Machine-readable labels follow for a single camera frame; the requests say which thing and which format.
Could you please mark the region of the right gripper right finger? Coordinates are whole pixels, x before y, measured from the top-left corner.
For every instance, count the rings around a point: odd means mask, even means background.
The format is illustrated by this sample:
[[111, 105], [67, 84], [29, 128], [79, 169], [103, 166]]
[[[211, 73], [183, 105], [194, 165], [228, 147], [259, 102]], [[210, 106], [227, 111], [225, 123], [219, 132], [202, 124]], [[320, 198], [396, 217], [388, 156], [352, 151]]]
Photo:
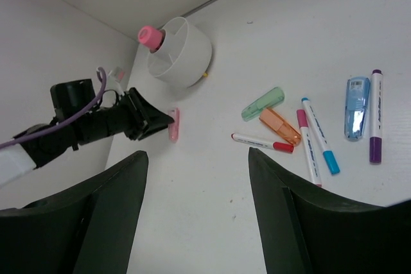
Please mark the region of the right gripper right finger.
[[409, 273], [410, 202], [370, 205], [293, 174], [256, 148], [249, 176], [268, 273]]

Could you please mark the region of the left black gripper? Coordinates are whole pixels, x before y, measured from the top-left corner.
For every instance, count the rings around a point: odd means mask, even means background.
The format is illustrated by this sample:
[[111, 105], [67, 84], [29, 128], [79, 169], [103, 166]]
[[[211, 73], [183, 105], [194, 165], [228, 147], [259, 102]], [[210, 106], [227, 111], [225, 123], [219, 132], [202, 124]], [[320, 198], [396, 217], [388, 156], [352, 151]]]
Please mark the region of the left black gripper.
[[[51, 99], [59, 123], [74, 116], [96, 97], [92, 80], [59, 83], [50, 88]], [[168, 129], [175, 120], [151, 105], [132, 87], [111, 107], [96, 103], [71, 123], [79, 145], [124, 133], [132, 141], [141, 141]]]

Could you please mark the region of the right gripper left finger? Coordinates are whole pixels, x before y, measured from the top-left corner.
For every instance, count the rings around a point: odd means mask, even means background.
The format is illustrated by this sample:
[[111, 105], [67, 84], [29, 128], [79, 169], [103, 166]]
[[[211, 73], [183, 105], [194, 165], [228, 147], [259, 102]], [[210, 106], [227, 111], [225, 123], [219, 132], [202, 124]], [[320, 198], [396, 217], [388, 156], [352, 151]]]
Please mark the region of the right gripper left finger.
[[137, 151], [79, 184], [1, 211], [1, 273], [126, 273], [148, 155]]

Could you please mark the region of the pink capped glue bottle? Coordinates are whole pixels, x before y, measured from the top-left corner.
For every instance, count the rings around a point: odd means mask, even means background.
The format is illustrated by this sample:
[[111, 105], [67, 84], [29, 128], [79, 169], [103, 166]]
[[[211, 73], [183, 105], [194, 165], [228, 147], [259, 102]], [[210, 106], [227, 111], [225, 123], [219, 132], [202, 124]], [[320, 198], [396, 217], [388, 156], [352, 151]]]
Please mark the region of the pink capped glue bottle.
[[153, 26], [143, 26], [137, 35], [140, 44], [147, 47], [152, 53], [161, 48], [165, 39], [165, 32]]

